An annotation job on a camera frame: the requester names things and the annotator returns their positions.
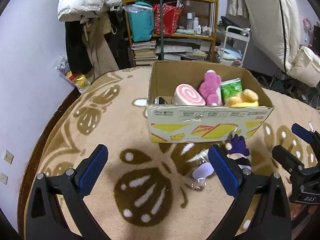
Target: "pink and white swirl roll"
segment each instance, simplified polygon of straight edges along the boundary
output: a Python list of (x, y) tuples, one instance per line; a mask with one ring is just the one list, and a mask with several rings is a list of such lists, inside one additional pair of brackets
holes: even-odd
[(205, 106), (202, 96), (188, 84), (177, 86), (172, 103), (180, 106)]

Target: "silver bolt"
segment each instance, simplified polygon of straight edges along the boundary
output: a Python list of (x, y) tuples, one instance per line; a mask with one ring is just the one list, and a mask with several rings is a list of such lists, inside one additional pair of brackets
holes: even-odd
[(74, 174), (75, 173), (75, 170), (74, 169), (68, 169), (67, 171), (66, 171), (66, 174), (68, 175), (68, 176), (71, 176), (72, 174)]
[(244, 169), (242, 170), (242, 172), (243, 172), (243, 174), (245, 174), (245, 175), (250, 175), (250, 174), (251, 174), (251, 171), (250, 171), (248, 168), (244, 168)]
[(274, 173), (273, 173), (273, 176), (274, 176), (276, 179), (279, 179), (279, 178), (280, 178), (279, 172), (274, 172)]
[(37, 179), (42, 179), (44, 177), (44, 174), (43, 173), (39, 173), (38, 175), (37, 175)]

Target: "electrical outlet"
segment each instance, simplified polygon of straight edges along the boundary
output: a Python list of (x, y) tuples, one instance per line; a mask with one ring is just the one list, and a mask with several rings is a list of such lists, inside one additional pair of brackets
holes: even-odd
[(8, 176), (3, 174), (2, 172), (0, 172), (0, 182), (2, 182), (5, 185), (7, 185), (8, 182)]
[(6, 150), (3, 159), (4, 159), (7, 163), (11, 164), (11, 163), (12, 163), (12, 160), (13, 160), (13, 157), (14, 157), (13, 154), (11, 154), (8, 150)]

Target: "green packet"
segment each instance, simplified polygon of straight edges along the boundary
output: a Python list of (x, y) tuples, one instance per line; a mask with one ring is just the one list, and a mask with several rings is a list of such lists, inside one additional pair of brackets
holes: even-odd
[(235, 78), (221, 82), (221, 94), (224, 100), (235, 96), (238, 92), (242, 92), (240, 78)]

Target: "red bag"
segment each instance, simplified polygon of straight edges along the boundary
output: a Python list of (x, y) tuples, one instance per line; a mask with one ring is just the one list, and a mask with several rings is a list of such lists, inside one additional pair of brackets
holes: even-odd
[[(160, 34), (160, 4), (153, 6), (155, 12), (155, 33)], [(163, 5), (163, 33), (174, 34), (178, 28), (178, 20), (180, 19), (183, 7), (179, 8), (173, 5)]]

